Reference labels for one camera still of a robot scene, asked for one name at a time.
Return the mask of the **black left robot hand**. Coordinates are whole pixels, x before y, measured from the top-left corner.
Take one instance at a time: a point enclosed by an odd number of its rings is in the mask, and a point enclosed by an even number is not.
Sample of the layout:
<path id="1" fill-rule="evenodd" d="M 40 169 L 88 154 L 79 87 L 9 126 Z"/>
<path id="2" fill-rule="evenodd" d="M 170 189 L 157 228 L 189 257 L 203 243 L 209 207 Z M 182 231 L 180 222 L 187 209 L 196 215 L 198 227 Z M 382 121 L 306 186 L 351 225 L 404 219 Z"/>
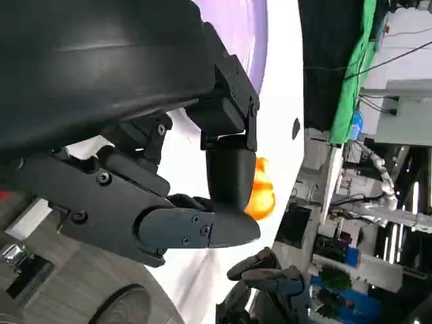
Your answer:
<path id="1" fill-rule="evenodd" d="M 157 173 L 169 112 L 200 128 L 208 198 Z M 151 267 L 259 239 L 246 214 L 259 97 L 192 1 L 2 1 L 1 187 L 61 234 Z"/>

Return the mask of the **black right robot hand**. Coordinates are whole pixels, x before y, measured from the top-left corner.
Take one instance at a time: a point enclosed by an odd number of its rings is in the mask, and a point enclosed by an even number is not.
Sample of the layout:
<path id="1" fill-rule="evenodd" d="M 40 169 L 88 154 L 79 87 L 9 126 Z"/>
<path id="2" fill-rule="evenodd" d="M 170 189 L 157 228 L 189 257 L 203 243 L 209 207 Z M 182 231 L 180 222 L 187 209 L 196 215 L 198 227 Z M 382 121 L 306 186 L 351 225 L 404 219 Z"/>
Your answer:
<path id="1" fill-rule="evenodd" d="M 234 265 L 236 284 L 216 305 L 216 323 L 310 323 L 309 284 L 294 265 L 283 268 L 266 247 Z"/>

